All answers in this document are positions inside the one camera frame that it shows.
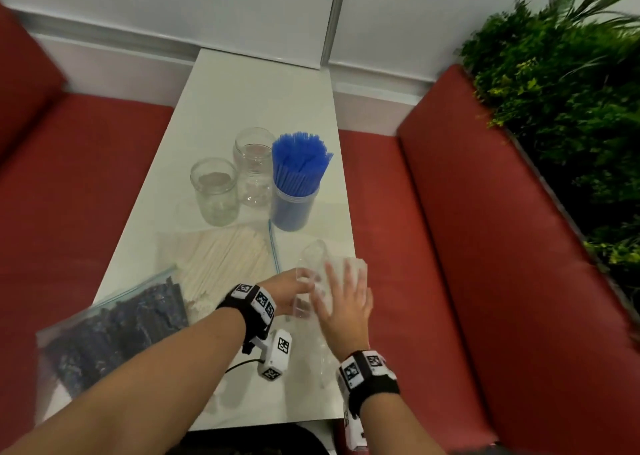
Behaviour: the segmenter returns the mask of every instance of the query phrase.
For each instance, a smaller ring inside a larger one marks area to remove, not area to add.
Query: left hand
[[[273,301],[276,302],[276,315],[292,315],[293,300],[296,295],[309,293],[314,289],[312,281],[308,283],[298,281],[296,279],[296,271],[300,271],[305,278],[313,277],[313,273],[307,269],[293,268],[258,283],[269,292]]]

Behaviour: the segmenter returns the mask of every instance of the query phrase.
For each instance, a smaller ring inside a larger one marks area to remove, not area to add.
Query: human arm
[[[311,287],[295,270],[260,285],[276,315]],[[244,336],[242,314],[220,308],[124,363],[4,455],[164,454],[202,412]]]
[[[362,271],[354,284],[349,263],[345,263],[344,284],[340,285],[330,264],[326,265],[333,311],[312,292],[311,298],[327,345],[343,362],[355,351],[369,350],[369,316],[373,309],[371,289]],[[399,453],[444,455],[444,451],[420,425],[398,394],[379,393],[367,398],[360,409],[369,451],[372,455]]]

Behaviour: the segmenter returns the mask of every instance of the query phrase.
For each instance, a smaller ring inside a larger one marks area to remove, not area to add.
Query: hand
[[[320,328],[333,355],[343,362],[355,351],[369,349],[369,315],[373,310],[373,295],[367,288],[364,270],[358,271],[353,286],[351,265],[344,262],[344,286],[341,286],[331,264],[324,265],[333,297],[333,313],[329,315],[322,298],[311,293],[311,302],[320,321]]]
[[[313,276],[307,269],[298,268],[297,271],[300,271],[305,278]],[[260,281],[258,285],[267,290],[276,302],[276,315],[293,315],[293,300],[296,295],[308,293],[314,289],[312,281],[306,283],[296,279],[296,268],[271,276],[268,280]]]

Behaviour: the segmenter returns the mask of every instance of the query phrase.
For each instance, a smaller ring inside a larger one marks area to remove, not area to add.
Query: right hand
[[[333,312],[329,315],[324,302],[316,291],[311,302],[320,321],[320,328],[333,355],[343,362],[355,351],[369,350],[369,315],[373,310],[373,295],[367,288],[364,270],[358,271],[358,281],[353,282],[351,265],[344,263],[344,285],[340,285],[330,263],[324,265],[333,297]]]

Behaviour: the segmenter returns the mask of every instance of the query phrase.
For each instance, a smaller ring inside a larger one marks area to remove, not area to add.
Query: black cable
[[[240,367],[241,365],[248,364],[249,362],[260,362],[260,363],[263,363],[264,361],[261,360],[261,359],[249,359],[248,361],[240,362],[239,364],[231,366],[229,369],[225,370],[225,374],[227,372],[229,372],[230,370],[234,370],[236,367]]]

